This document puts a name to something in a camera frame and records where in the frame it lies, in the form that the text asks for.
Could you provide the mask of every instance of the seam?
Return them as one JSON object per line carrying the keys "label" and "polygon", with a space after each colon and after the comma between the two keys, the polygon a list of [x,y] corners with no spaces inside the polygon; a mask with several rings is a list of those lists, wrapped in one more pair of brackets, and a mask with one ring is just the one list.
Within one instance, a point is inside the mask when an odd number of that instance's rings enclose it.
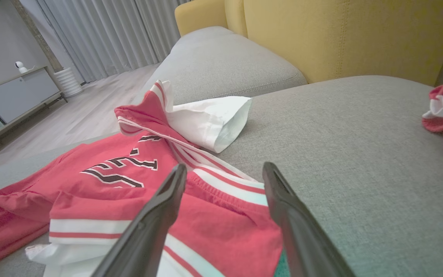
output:
{"label": "seam", "polygon": [[213,98],[217,98],[217,97],[221,97],[221,96],[236,95],[237,93],[243,93],[243,92],[247,92],[247,91],[257,90],[257,89],[260,89],[260,88],[263,88],[263,87],[274,86],[274,85],[277,85],[277,84],[283,83],[283,82],[285,82],[285,81],[288,81],[288,80],[290,80],[290,79],[293,79],[293,78],[295,78],[297,75],[298,75],[298,72],[295,73],[295,75],[293,75],[292,77],[288,77],[288,78],[286,78],[286,79],[284,79],[284,80],[281,80],[281,81],[278,81],[278,82],[275,82],[275,83],[266,83],[266,84],[263,84],[263,85],[260,85],[260,86],[257,86],[257,87],[250,87],[250,88],[246,88],[246,89],[243,89],[243,90],[235,91],[235,92],[232,92],[232,93],[229,93],[229,94],[222,93],[222,94],[218,94],[218,95],[214,96]]}
{"label": "seam", "polygon": [[[213,196],[217,200],[220,200],[222,202],[225,202],[229,205],[232,205],[232,206],[237,207],[242,210],[249,210],[249,211],[257,213],[257,214],[264,214],[264,215],[266,214],[265,212],[262,212],[258,209],[254,209],[253,207],[251,207],[251,204],[245,200],[236,198],[232,195],[228,195],[227,193],[225,193],[219,189],[216,189],[214,187],[206,185],[205,184],[206,182],[203,181],[203,179],[201,179],[201,177],[199,177],[197,174],[194,174],[194,176],[191,177],[191,181],[196,182],[196,184],[197,184],[196,188],[201,189],[202,191],[208,193],[209,195]],[[247,203],[248,205],[240,205],[239,203],[236,203],[237,201],[233,201],[234,199],[230,199],[231,197],[235,198],[235,200],[242,201],[242,203]]]}
{"label": "seam", "polygon": [[343,23],[341,24],[341,34],[340,34],[340,49],[338,53],[338,64],[336,67],[336,78],[339,78],[341,75],[341,67],[343,65],[343,52],[345,52],[345,40],[346,40],[346,25],[348,25],[348,11],[350,9],[350,0],[346,0],[344,2],[344,16]]}

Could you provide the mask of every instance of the sofa cushion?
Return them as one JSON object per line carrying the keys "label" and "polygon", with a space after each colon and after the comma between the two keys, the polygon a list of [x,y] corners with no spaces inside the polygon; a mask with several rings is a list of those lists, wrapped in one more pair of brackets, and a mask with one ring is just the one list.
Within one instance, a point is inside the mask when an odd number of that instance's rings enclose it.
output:
{"label": "sofa cushion", "polygon": [[306,84],[289,62],[223,27],[181,37],[133,104],[143,100],[156,80],[172,82],[176,105],[229,95],[253,97]]}
{"label": "sofa cushion", "polygon": [[262,180],[274,162],[357,276],[443,276],[443,136],[432,87],[348,77],[253,98],[218,156]]}

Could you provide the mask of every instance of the fabric upholstery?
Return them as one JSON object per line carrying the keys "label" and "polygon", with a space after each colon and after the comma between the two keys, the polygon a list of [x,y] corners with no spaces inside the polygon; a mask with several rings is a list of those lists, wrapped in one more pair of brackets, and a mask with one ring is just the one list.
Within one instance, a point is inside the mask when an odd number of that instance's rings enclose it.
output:
{"label": "fabric upholstery", "polygon": [[432,87],[349,77],[253,98],[218,157],[262,181],[274,162],[358,277],[443,276],[443,136]]}
{"label": "fabric upholstery", "polygon": [[229,95],[253,97],[306,84],[289,62],[222,27],[181,37],[133,103],[140,103],[157,80],[171,81],[175,105]]}
{"label": "fabric upholstery", "polygon": [[238,35],[247,37],[244,0],[225,0],[225,14],[228,29]]}
{"label": "fabric upholstery", "polygon": [[227,28],[225,0],[193,0],[175,9],[175,20],[181,36],[210,26]]}
{"label": "fabric upholstery", "polygon": [[443,0],[245,0],[248,38],[309,83],[379,74],[433,85],[443,63]]}

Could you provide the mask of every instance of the yellow sofa back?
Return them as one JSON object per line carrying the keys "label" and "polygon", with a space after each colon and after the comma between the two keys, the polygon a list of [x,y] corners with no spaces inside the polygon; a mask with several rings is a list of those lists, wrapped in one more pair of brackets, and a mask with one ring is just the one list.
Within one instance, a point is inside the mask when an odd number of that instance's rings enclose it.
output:
{"label": "yellow sofa back", "polygon": [[[196,5],[217,5],[210,12],[225,18],[179,23],[182,6]],[[288,60],[309,83],[378,74],[434,85],[443,64],[443,0],[194,0],[177,9],[181,35],[229,28]]]}

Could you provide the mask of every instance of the curtain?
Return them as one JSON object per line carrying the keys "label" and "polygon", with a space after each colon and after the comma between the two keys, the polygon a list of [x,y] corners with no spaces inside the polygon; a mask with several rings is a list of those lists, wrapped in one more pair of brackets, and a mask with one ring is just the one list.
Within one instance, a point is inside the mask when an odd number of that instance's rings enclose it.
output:
{"label": "curtain", "polygon": [[190,0],[37,0],[86,82],[159,63]]}

